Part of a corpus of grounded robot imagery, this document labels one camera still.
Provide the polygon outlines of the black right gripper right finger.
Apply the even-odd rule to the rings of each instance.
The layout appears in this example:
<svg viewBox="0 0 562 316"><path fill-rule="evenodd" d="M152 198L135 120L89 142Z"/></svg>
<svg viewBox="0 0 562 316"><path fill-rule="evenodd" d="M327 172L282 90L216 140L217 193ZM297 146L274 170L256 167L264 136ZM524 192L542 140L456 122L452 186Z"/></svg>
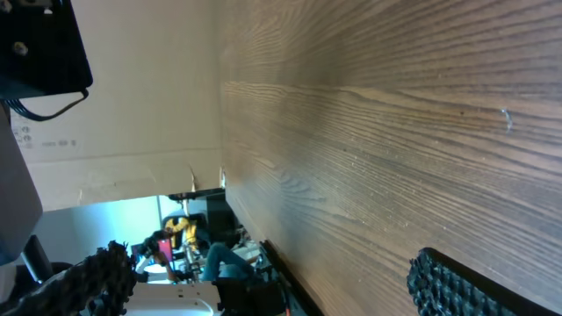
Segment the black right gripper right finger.
<svg viewBox="0 0 562 316"><path fill-rule="evenodd" d="M558 316L434 248L409 261L407 289L423 316Z"/></svg>

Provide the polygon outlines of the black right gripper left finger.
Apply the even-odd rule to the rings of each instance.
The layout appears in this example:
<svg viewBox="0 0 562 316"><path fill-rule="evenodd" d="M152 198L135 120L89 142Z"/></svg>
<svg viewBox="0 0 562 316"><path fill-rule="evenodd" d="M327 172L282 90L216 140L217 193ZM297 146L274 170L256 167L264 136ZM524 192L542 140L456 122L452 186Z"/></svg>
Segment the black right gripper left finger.
<svg viewBox="0 0 562 316"><path fill-rule="evenodd" d="M126 314L137 284L134 260L126 246L110 241L94 255L52 276L22 298L1 304L2 316Z"/></svg>

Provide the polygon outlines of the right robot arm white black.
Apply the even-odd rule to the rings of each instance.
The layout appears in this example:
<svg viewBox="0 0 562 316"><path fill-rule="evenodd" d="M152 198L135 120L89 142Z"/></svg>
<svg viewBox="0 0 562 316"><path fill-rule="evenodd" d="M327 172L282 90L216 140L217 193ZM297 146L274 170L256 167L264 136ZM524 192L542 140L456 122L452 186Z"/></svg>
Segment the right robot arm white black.
<svg viewBox="0 0 562 316"><path fill-rule="evenodd" d="M133 259L111 242L83 262L54 274L41 248L30 270L41 284L1 305L3 315L320 315L321 309L267 242L264 278L255 284L145 284ZM407 291L420 315L549 315L551 310L424 248L411 260Z"/></svg>

